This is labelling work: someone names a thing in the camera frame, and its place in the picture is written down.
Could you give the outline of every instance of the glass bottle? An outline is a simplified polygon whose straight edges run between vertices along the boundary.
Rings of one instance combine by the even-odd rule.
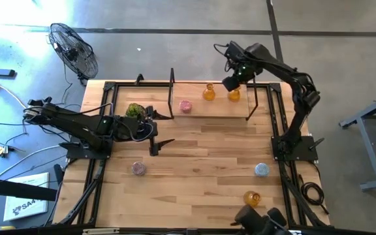
[[[207,84],[207,88],[202,92],[202,96],[207,101],[212,101],[215,98],[215,91],[213,84]]]
[[[240,87],[237,87],[236,89],[230,91],[228,93],[228,99],[233,101],[233,102],[237,102],[240,100]]]
[[[260,195],[256,192],[248,191],[243,195],[243,200],[251,207],[256,207],[260,202]]]

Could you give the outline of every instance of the electric fan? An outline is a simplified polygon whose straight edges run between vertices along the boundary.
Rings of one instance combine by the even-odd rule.
[[[92,46],[69,26],[63,23],[53,23],[50,26],[50,44],[62,61],[78,75],[82,85],[83,80],[94,78],[98,73],[98,64]]]

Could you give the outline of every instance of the white cable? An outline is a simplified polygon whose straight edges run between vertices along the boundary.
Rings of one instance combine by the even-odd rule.
[[[20,164],[22,161],[26,160],[27,158],[29,158],[30,156],[33,156],[34,154],[36,153],[40,153],[41,151],[44,151],[44,150],[47,150],[47,149],[52,149],[52,148],[58,148],[60,146],[50,146],[50,147],[47,147],[47,148],[44,148],[44,149],[40,149],[40,150],[37,150],[33,153],[30,153],[29,155],[25,156],[23,159],[19,160],[16,164],[8,167],[6,170],[4,170],[3,172],[0,173],[0,176],[2,176],[3,174],[5,174],[7,171],[11,170],[13,167],[15,167],[16,165]]]

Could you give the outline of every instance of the wooden table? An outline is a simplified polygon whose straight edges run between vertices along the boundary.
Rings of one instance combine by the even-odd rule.
[[[82,111],[100,105],[104,82],[88,82]],[[287,119],[291,121],[294,115],[291,90],[284,83],[281,88]],[[247,95],[251,110],[255,106],[253,89],[249,88]],[[169,115],[167,100],[168,88],[122,87],[118,92],[116,114],[124,114],[128,104],[137,102],[143,106],[153,105],[160,114]],[[148,141],[115,143],[106,165],[97,227],[232,228],[230,223],[244,205],[243,194],[249,190],[262,197],[256,209],[261,215],[273,207],[285,215],[278,166],[272,159],[272,124],[265,90],[258,89],[258,101],[259,107],[249,121],[214,117],[157,121],[156,140],[176,140],[167,144],[156,157],[149,156]],[[275,111],[280,120],[276,103]],[[308,133],[307,125],[303,126],[302,133]],[[136,161],[143,161],[147,166],[145,176],[132,174],[131,165]],[[88,162],[78,160],[66,169],[54,222],[64,218],[81,196]],[[269,165],[267,178],[254,175],[258,163]],[[314,166],[306,162],[296,165],[304,181],[320,185]],[[295,200],[292,200],[292,207],[298,221]],[[321,207],[311,206],[311,209],[329,224]]]

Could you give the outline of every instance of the gray floor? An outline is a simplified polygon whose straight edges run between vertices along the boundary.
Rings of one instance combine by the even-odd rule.
[[[274,1],[278,28],[284,31],[376,31],[376,0]],[[269,30],[265,0],[0,0],[0,24],[146,29],[247,29]],[[14,80],[0,80],[23,102],[52,96],[60,101],[67,84],[63,64],[46,43],[47,33],[24,33],[21,27],[0,27],[0,68],[15,69]],[[96,79],[221,79],[224,58],[213,43],[235,40],[242,46],[260,42],[274,52],[272,36],[263,35],[144,35],[81,34],[94,47],[99,64]],[[338,121],[376,99],[376,38],[281,37],[284,60],[312,75],[321,101],[309,117],[314,136],[325,137],[318,147],[322,187],[338,228],[376,232],[376,190],[362,193],[359,183],[374,180],[359,130],[341,130]],[[80,104],[84,88],[67,69],[74,84],[67,104]],[[260,81],[277,80],[265,73]],[[0,90],[0,122],[20,123],[22,108]],[[21,133],[21,127],[0,126],[0,142]],[[27,154],[54,146],[57,136],[27,127],[12,145],[25,152],[0,158],[0,172]],[[7,178],[65,154],[61,148],[32,156],[5,174]]]

